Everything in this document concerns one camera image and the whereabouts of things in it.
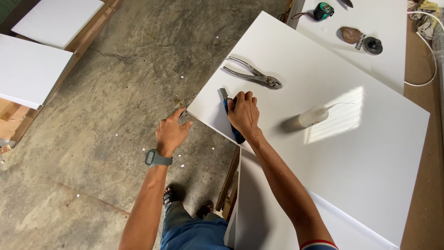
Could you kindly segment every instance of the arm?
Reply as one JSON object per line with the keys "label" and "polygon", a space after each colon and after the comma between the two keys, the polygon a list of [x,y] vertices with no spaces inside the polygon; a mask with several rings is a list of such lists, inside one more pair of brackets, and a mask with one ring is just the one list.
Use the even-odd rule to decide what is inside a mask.
{"label": "arm", "polygon": [[[188,135],[193,122],[178,125],[180,114],[186,108],[176,109],[156,130],[157,150],[163,157],[171,157]],[[127,224],[123,229],[119,249],[153,249],[162,212],[163,192],[168,166],[156,165],[148,170],[140,188]]]}
{"label": "arm", "polygon": [[312,198],[258,128],[257,101],[251,92],[239,92],[234,100],[229,100],[231,124],[253,148],[276,200],[296,230],[299,245],[310,240],[333,243]]}

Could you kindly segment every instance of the glue bottle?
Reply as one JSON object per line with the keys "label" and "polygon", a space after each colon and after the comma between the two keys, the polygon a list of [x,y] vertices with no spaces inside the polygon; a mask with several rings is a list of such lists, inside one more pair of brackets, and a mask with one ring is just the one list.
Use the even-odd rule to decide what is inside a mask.
{"label": "glue bottle", "polygon": [[336,104],[333,104],[329,107],[325,107],[324,105],[314,105],[312,108],[305,111],[304,113],[286,120],[281,124],[281,126],[286,132],[309,128],[315,124],[320,123],[321,121],[325,121],[329,117],[329,109],[331,109]]}

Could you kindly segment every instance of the person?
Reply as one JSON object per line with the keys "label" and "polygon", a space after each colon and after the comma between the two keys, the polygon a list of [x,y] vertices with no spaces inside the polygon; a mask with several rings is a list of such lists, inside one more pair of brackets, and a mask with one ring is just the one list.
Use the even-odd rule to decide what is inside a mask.
{"label": "person", "polygon": [[[296,230],[303,250],[334,250],[330,233],[304,186],[267,142],[258,127],[257,98],[251,92],[239,92],[228,100],[228,119],[252,147],[268,184]],[[156,131],[160,156],[171,157],[188,135],[193,122],[178,125],[186,108],[177,109],[160,122]],[[162,200],[165,205],[162,250],[225,250],[223,237],[228,223],[212,213],[205,204],[192,218],[177,200],[174,187],[165,187],[168,166],[156,165],[148,170],[139,195],[123,230],[119,249],[152,249],[156,240]]]}

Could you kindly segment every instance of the sleeve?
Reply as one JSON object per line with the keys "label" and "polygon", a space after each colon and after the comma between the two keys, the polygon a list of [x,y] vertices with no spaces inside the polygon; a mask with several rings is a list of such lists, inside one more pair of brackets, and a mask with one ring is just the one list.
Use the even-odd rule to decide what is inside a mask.
{"label": "sleeve", "polygon": [[301,245],[301,250],[338,250],[335,244],[325,240],[312,240]]}

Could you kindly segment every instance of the green tape measure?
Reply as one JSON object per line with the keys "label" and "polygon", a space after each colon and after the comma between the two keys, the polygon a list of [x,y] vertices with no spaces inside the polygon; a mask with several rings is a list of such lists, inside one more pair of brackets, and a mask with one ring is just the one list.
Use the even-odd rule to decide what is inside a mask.
{"label": "green tape measure", "polygon": [[316,21],[324,20],[329,16],[333,16],[334,9],[328,3],[319,3],[313,11],[314,19]]}

